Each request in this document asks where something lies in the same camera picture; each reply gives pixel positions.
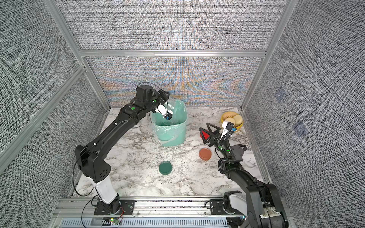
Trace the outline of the green jar lid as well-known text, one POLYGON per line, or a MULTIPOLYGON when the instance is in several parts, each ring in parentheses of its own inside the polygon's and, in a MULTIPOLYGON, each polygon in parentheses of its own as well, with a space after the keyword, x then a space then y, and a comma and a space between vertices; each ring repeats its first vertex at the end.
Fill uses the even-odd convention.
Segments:
POLYGON ((173 166, 169 161, 163 161, 159 164, 158 169, 162 175, 169 175, 172 172, 173 166))

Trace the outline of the red jar lid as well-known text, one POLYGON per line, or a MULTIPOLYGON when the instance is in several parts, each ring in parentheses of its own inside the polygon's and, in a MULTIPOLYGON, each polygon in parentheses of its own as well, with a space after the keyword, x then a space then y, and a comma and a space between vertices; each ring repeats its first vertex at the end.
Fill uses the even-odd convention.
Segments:
POLYGON ((200 133, 200 137, 204 138, 204 139, 208 139, 209 135, 206 132, 202 132, 202 133, 200 133))

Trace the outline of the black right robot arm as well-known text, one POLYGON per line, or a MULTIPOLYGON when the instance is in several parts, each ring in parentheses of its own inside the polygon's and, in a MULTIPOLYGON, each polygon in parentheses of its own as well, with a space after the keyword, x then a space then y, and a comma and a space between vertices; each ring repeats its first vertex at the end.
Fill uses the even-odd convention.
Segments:
POLYGON ((217 162, 218 171, 241 189, 224 194, 224 211, 227 214, 238 212, 242 215, 239 228, 289 227, 277 187, 258 180, 241 165, 247 147, 244 144, 230 144, 230 137, 234 133, 233 124, 225 122, 223 127, 211 123, 206 125, 206 129, 199 129, 203 143, 209 147, 214 146, 223 155, 217 162))

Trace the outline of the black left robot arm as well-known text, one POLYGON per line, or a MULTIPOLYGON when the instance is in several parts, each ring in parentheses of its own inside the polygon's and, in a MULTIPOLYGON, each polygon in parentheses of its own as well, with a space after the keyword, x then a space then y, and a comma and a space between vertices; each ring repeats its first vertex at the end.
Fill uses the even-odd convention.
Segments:
POLYGON ((116 119, 93 141, 75 149, 77 165, 83 175, 92 180, 99 198, 104 204, 112 204, 118 194, 114 190, 109 174, 111 166, 105 161, 114 145, 148 113, 160 113, 167 120, 172 119, 168 100, 170 93, 156 85, 138 85, 136 96, 122 107, 116 119))

